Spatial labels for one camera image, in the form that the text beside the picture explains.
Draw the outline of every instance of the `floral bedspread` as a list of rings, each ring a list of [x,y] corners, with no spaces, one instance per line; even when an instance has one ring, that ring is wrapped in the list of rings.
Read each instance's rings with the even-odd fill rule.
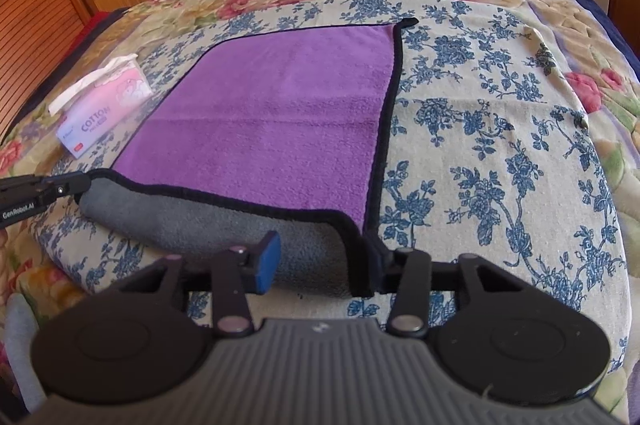
[[[75,161],[56,139],[58,118],[46,107],[114,56],[138,53],[155,92],[150,110],[222,40],[401,17],[417,17],[420,24],[403,38],[381,236],[389,246],[420,247],[440,220],[455,225],[447,228],[451,232],[466,227],[473,239],[460,246],[480,253],[482,247],[505,247],[510,256],[503,265],[615,328],[600,397],[624,417],[625,373],[640,355],[640,333],[634,326],[628,331],[629,297],[632,306],[640,301],[640,84],[604,29],[574,0],[151,0],[101,34],[12,131],[0,150],[0,174],[57,174],[113,163],[142,117],[118,126]],[[505,107],[513,102],[521,108]],[[402,152],[402,138],[422,138],[425,148],[444,152],[450,166],[432,174],[433,164]],[[462,147],[470,154],[463,156]],[[540,185],[559,168],[575,173],[565,183],[577,192],[575,210],[558,211],[565,202],[562,184],[543,190],[546,198],[541,194]],[[441,190],[443,184],[448,186]],[[456,204],[437,205],[443,193]],[[567,239],[562,248],[532,246],[539,237],[527,227],[532,214],[538,228],[549,228],[547,244],[555,246],[561,234]],[[83,219],[68,200],[3,230],[0,245],[0,323],[15,291],[42,323],[86,291],[102,289],[162,253]],[[439,297],[433,319],[452,312],[451,300]],[[206,305],[194,294],[190,314],[204,319]],[[383,297],[336,302],[280,290],[251,300],[254,314],[272,316],[382,316],[388,305]],[[616,316],[604,318],[606,310]],[[0,375],[11,382],[1,351]]]

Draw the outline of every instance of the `pink tissue package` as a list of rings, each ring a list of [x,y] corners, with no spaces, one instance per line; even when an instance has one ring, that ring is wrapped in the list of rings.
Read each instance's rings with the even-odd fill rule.
[[[103,134],[110,131],[152,95],[140,68],[126,66],[107,81],[87,86],[62,117],[56,135],[80,158]]]

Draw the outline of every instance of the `wooden slat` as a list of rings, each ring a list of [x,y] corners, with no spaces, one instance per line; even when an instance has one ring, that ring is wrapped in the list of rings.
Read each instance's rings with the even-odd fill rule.
[[[0,136],[81,29],[71,0],[0,0]]]

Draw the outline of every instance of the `ribbed surface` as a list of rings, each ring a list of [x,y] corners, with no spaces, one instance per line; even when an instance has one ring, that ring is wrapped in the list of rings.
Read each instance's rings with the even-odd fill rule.
[[[590,400],[530,409],[481,399],[446,378],[424,344],[385,335],[371,319],[321,324],[267,321],[250,338],[218,344],[196,375],[163,397],[107,408],[54,397],[24,424],[617,423]]]
[[[0,135],[80,30],[71,0],[0,0]]]

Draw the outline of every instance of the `white and blue floral cloth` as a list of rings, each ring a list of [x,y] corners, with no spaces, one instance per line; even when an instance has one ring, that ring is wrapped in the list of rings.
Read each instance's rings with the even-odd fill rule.
[[[54,173],[108,167],[137,125],[210,47],[231,37],[308,26],[395,22],[404,66],[390,127],[380,207],[389,248],[413,246],[436,261],[473,252],[593,318],[622,365],[630,328],[625,254],[586,115],[562,78],[567,62],[541,33],[503,8],[451,0],[321,0],[242,14],[161,44],[141,63],[155,95]],[[161,255],[81,217],[61,200],[34,219],[41,246],[89,291]],[[251,297],[262,317],[361,317],[384,321],[390,297],[340,300],[273,289]],[[206,323],[207,297],[190,315]],[[430,324],[454,312],[435,294]]]

